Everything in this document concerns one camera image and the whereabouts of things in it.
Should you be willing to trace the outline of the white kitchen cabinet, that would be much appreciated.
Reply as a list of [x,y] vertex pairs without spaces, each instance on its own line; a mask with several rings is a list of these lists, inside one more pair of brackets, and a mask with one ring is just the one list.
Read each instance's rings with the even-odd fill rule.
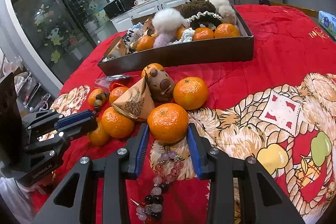
[[144,16],[150,16],[158,11],[168,8],[177,8],[191,0],[151,0],[147,3],[134,6],[131,10],[116,16],[110,21],[113,23],[117,32],[125,31],[135,24],[135,20]]

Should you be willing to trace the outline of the orange mandarin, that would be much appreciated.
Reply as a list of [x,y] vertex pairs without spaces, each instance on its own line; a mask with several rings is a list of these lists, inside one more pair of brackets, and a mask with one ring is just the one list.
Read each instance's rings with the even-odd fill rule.
[[174,144],[186,136],[189,116],[182,106],[165,103],[151,111],[147,123],[156,140],[164,144]]

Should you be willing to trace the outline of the mandarin in tray right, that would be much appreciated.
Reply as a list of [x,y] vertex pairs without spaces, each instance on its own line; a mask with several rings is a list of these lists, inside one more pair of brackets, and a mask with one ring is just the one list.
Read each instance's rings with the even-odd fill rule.
[[222,23],[214,31],[215,38],[230,38],[240,36],[240,31],[230,23]]

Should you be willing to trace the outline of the red printed blanket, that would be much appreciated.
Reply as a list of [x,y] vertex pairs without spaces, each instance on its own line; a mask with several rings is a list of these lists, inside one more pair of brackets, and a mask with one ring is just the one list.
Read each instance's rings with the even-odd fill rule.
[[[294,8],[235,8],[254,36],[251,61],[165,68],[176,82],[189,76],[206,82],[206,108],[189,113],[202,136],[232,157],[260,159],[305,223],[317,223],[335,200],[335,43]],[[299,104],[297,121],[289,106],[285,113],[285,106],[270,102],[272,91]],[[261,117],[265,108],[288,117],[291,128]],[[96,147],[87,136],[75,140],[52,190],[81,156],[105,157],[125,142],[111,139]],[[169,187],[160,222],[205,223],[210,182],[197,179],[190,160]]]

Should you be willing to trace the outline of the mandarin in tray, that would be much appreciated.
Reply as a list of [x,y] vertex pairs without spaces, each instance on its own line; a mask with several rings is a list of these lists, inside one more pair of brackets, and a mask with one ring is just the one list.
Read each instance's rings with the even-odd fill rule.
[[222,23],[214,31],[215,38],[230,38],[240,36],[240,31],[230,23]]
[[206,39],[213,39],[214,38],[214,32],[213,30],[207,28],[207,27],[199,27],[195,30],[195,33],[193,35],[193,41],[198,40],[206,40]]

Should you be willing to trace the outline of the dark brown fuzzy scrunchie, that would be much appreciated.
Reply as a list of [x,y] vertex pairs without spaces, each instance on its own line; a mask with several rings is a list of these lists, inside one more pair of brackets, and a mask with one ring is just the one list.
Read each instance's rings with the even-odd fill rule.
[[197,15],[198,12],[216,12],[215,6],[209,0],[187,2],[180,9],[181,16],[185,19]]

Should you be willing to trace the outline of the cream fluffy plush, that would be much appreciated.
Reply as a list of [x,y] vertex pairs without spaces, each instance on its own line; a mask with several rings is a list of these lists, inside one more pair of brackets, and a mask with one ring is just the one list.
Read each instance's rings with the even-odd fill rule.
[[229,0],[209,0],[215,7],[216,13],[222,17],[223,23],[236,24],[236,12]]

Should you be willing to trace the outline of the black white lace scrunchie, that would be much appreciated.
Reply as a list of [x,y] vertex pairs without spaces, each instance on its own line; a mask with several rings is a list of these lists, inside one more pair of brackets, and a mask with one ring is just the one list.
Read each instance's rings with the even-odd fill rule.
[[189,23],[189,26],[196,30],[201,25],[204,25],[205,27],[209,27],[210,24],[212,24],[215,28],[222,24],[222,17],[215,13],[215,12],[198,12],[196,15],[191,16],[187,21]]

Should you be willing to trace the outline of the mandarin beside capybara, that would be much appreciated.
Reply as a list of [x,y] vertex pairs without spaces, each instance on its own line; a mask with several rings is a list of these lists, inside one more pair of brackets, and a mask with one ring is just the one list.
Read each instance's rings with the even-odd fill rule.
[[186,77],[179,80],[173,90],[176,104],[186,110],[202,107],[209,97],[207,84],[200,77]]

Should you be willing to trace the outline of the dark brown cardboard tray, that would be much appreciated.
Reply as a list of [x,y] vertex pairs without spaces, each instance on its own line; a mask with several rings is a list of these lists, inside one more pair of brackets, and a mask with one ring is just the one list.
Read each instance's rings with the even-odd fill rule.
[[236,24],[240,36],[193,41],[193,30],[187,26],[177,30],[176,41],[165,47],[153,48],[158,34],[152,24],[155,14],[135,20],[133,27],[122,37],[117,37],[102,59],[99,68],[107,75],[139,71],[150,63],[164,67],[177,65],[217,63],[226,61],[250,61],[253,57],[254,37],[240,14],[236,12]]

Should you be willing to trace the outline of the black microwave oven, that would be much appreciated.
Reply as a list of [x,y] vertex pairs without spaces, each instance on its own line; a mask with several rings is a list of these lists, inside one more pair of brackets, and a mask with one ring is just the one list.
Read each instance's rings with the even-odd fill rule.
[[104,6],[104,11],[109,19],[113,19],[131,10],[135,1],[136,0],[113,0]]

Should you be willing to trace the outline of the brown capybara plush toy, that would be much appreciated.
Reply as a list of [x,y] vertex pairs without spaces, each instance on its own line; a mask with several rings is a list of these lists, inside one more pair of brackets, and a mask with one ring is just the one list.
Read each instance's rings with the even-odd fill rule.
[[164,69],[152,68],[146,76],[154,102],[170,102],[173,99],[175,82]]

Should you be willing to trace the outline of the black glass sliding door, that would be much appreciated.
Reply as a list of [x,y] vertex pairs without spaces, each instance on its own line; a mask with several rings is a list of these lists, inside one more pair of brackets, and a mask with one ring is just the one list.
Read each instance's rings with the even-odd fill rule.
[[29,42],[64,83],[85,58],[116,33],[106,16],[108,0],[12,0]]

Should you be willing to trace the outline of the mandarin in tray middle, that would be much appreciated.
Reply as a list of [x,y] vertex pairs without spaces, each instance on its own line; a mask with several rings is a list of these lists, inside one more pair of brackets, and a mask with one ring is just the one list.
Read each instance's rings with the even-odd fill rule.
[[195,30],[195,33],[193,35],[193,41],[198,40],[206,40],[206,39],[213,39],[214,38],[214,32],[213,30],[207,28],[207,27],[199,27]]

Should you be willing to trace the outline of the kraft paper pyramid pack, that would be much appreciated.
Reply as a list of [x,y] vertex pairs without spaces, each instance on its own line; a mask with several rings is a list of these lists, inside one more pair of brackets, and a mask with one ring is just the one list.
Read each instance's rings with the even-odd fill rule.
[[131,86],[122,96],[112,103],[120,114],[139,122],[146,122],[155,108],[145,77]]

